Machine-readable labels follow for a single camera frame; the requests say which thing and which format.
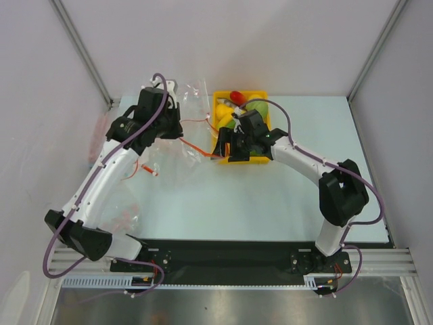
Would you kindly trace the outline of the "clear orange-zipper zip bag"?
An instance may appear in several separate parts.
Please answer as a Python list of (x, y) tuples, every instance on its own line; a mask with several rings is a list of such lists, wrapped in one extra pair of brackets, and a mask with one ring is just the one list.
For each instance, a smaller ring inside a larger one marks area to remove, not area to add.
[(201, 167), (224, 159), (212, 154), (210, 114), (201, 120), (181, 119), (181, 126), (182, 137), (175, 140), (158, 139), (140, 163), (157, 170), (157, 177), (166, 185), (179, 186)]

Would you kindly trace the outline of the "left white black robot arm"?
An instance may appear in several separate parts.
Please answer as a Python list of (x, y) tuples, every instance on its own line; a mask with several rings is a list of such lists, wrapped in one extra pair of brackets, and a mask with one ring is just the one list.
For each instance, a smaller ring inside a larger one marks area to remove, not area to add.
[(74, 197), (61, 211), (50, 210), (45, 216), (60, 242), (92, 261), (120, 257), (135, 271), (147, 267), (149, 255), (142, 243), (128, 234), (103, 229), (102, 215), (114, 188), (155, 139), (182, 137), (176, 90), (174, 80), (145, 87), (137, 104), (112, 122), (97, 162)]

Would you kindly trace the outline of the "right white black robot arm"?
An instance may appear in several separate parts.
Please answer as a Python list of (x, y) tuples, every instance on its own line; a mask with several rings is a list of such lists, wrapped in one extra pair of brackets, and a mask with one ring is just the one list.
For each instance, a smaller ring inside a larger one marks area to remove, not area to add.
[(287, 132), (270, 130), (256, 110), (232, 117), (237, 121), (234, 127), (216, 127), (218, 137), (213, 154), (227, 157), (230, 163), (247, 162), (252, 153), (265, 156), (289, 166), (318, 187), (324, 221), (315, 241), (318, 251), (312, 254), (312, 263), (320, 272), (329, 271), (336, 264), (335, 253), (342, 248), (349, 221), (369, 202), (357, 164), (347, 159), (327, 165), (291, 141)]

